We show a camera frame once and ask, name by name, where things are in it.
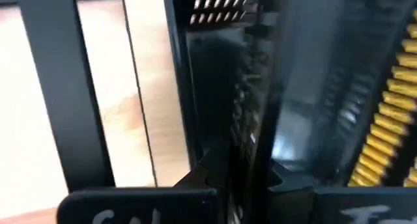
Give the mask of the black metal wooden shelf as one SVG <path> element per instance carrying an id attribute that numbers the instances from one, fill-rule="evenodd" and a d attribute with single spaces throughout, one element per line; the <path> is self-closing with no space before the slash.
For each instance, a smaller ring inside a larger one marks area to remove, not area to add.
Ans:
<path id="1" fill-rule="evenodd" d="M 190 172 L 164 0 L 17 0 L 68 191 Z"/>

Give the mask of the yellow plastic basket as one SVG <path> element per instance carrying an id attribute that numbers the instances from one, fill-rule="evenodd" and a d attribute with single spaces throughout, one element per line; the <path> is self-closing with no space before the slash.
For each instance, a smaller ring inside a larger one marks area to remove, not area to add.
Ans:
<path id="1" fill-rule="evenodd" d="M 417 188 L 417 8 L 394 58 L 348 187 Z"/>

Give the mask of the black plastic basket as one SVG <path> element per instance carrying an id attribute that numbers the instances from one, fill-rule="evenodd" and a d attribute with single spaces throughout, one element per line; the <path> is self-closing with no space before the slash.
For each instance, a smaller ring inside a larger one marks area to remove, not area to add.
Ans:
<path id="1" fill-rule="evenodd" d="M 272 160 L 348 186 L 417 0 L 291 0 Z"/>
<path id="2" fill-rule="evenodd" d="M 216 224 L 265 224 L 281 0 L 164 0 L 190 172 Z"/>

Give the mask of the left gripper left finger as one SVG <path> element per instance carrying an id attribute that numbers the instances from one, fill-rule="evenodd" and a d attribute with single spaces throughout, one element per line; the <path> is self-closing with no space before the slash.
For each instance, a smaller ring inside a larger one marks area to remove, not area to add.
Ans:
<path id="1" fill-rule="evenodd" d="M 170 188 L 115 188 L 109 167 L 82 156 L 65 168 L 57 224 L 227 224 L 231 143 L 223 141 Z"/>

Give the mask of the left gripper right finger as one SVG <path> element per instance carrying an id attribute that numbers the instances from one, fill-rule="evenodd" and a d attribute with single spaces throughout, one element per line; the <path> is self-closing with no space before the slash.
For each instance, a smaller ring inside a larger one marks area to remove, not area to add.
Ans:
<path id="1" fill-rule="evenodd" d="M 320 187 L 279 164 L 272 175 L 268 224 L 417 224 L 417 188 Z"/>

